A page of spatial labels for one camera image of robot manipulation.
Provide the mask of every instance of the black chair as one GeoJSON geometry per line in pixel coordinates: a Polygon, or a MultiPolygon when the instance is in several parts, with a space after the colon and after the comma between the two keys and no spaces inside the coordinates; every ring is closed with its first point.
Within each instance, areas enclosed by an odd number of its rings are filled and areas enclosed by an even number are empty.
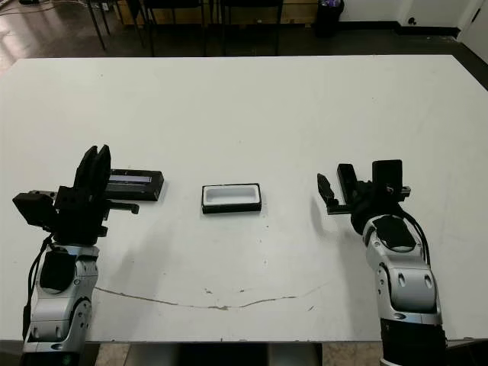
{"type": "Polygon", "coordinates": [[[220,0],[220,12],[222,13],[222,53],[226,55],[226,7],[229,8],[229,25],[232,24],[232,8],[277,8],[276,14],[276,40],[274,53],[278,55],[280,44],[281,12],[283,0],[220,0]]]}
{"type": "Polygon", "coordinates": [[[202,53],[207,55],[207,40],[205,38],[205,15],[204,15],[204,0],[144,0],[144,8],[146,9],[146,19],[149,25],[149,45],[151,48],[151,56],[154,56],[153,43],[153,22],[156,22],[156,16],[153,9],[171,9],[173,16],[173,24],[176,24],[175,9],[181,8],[198,8],[201,9],[201,33],[202,33],[202,53]]]}
{"type": "MultiPolygon", "coordinates": [[[[101,38],[101,33],[100,33],[100,29],[98,28],[97,19],[95,18],[95,13],[93,12],[92,2],[93,2],[92,0],[88,0],[86,2],[87,6],[88,6],[88,11],[90,11],[91,20],[93,21],[93,25],[95,26],[95,30],[97,31],[97,35],[98,35],[98,39],[100,40],[101,48],[103,48],[105,50],[105,44],[104,44],[103,39],[101,38]]],[[[109,2],[103,1],[103,2],[108,3],[109,6],[111,6],[115,3],[115,7],[117,8],[117,12],[119,13],[119,17],[122,20],[122,13],[120,12],[119,3],[117,0],[109,1],[109,2]]],[[[132,20],[134,22],[134,27],[136,28],[137,35],[139,36],[140,44],[144,47],[143,36],[140,33],[139,27],[137,27],[136,18],[137,18],[137,15],[140,13],[143,16],[144,23],[146,23],[146,16],[144,15],[144,11],[142,10],[142,8],[140,6],[139,0],[126,0],[126,2],[127,2],[128,8],[129,8],[130,16],[132,17],[132,20]]],[[[98,4],[98,7],[100,8],[101,17],[103,18],[104,24],[105,24],[105,30],[107,31],[107,34],[110,36],[110,30],[108,29],[107,18],[105,17],[105,11],[101,5],[102,1],[96,1],[96,3],[98,4]]]]}

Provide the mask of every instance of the baseboard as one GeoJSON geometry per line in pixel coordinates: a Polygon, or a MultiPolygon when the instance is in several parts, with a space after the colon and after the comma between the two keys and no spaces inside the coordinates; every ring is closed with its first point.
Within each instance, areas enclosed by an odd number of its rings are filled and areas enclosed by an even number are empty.
{"type": "Polygon", "coordinates": [[[418,34],[428,36],[452,36],[457,37],[460,30],[456,27],[397,27],[395,31],[398,34],[418,34]]]}
{"type": "Polygon", "coordinates": [[[338,29],[396,29],[399,26],[397,21],[340,21],[338,29]]]}
{"type": "Polygon", "coordinates": [[[340,21],[338,30],[354,29],[391,29],[398,34],[422,34],[429,36],[457,37],[460,30],[456,27],[402,27],[397,21],[340,21]]]}

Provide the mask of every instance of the trash can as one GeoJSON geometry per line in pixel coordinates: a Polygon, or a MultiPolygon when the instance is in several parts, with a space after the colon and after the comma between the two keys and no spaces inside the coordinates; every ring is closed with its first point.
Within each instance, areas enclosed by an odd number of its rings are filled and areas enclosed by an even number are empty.
{"type": "Polygon", "coordinates": [[[319,0],[317,17],[314,24],[318,37],[332,36],[339,24],[339,17],[344,11],[344,0],[319,0]]]}

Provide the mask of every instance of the tiled floor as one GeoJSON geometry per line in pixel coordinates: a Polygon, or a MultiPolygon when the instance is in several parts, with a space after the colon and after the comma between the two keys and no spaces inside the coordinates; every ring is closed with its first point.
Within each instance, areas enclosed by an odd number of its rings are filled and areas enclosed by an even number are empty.
{"type": "MultiPolygon", "coordinates": [[[[36,7],[9,2],[0,8],[0,75],[17,59],[28,57],[149,56],[132,27],[123,27],[108,13],[112,35],[99,24],[107,50],[103,51],[86,7],[75,1],[57,1],[36,7]],[[7,14],[39,11],[32,14],[7,14]]],[[[228,35],[229,56],[273,55],[273,32],[266,27],[233,27],[228,35]]],[[[341,30],[334,37],[319,39],[311,28],[285,26],[281,31],[282,56],[443,53],[454,55],[488,89],[488,66],[452,37],[400,36],[393,30],[341,30]]],[[[156,32],[157,56],[201,56],[198,26],[165,26],[156,32]]],[[[209,27],[208,56],[221,56],[220,29],[209,27]]],[[[128,345],[102,345],[97,366],[123,366],[128,345]]],[[[336,342],[323,347],[324,366],[376,365],[381,354],[377,342],[336,342]]]]}

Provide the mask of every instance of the white wall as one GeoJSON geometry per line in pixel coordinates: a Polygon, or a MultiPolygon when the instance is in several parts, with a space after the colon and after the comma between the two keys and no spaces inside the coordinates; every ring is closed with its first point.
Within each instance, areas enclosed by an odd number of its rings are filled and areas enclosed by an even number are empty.
{"type": "Polygon", "coordinates": [[[400,9],[398,21],[408,25],[414,17],[417,27],[457,27],[473,0],[408,0],[400,9]]]}
{"type": "Polygon", "coordinates": [[[398,21],[408,26],[464,29],[483,0],[344,0],[341,21],[398,21]]]}
{"type": "Polygon", "coordinates": [[[404,0],[344,0],[341,21],[396,21],[404,0]]]}

